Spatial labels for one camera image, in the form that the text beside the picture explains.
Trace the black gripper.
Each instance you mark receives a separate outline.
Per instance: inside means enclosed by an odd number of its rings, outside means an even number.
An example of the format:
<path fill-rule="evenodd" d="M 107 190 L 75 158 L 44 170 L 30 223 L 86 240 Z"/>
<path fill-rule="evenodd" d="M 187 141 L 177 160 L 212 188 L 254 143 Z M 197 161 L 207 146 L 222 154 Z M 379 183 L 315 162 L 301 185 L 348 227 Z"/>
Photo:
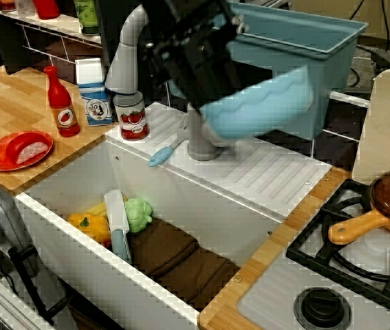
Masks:
<path fill-rule="evenodd" d="M 227 44 L 246 25 L 241 15 L 222 16 L 225 23 L 217 30 L 209 17 L 184 20 L 152 51 L 159 79 L 172 80 L 196 109 L 241 87 Z"/>

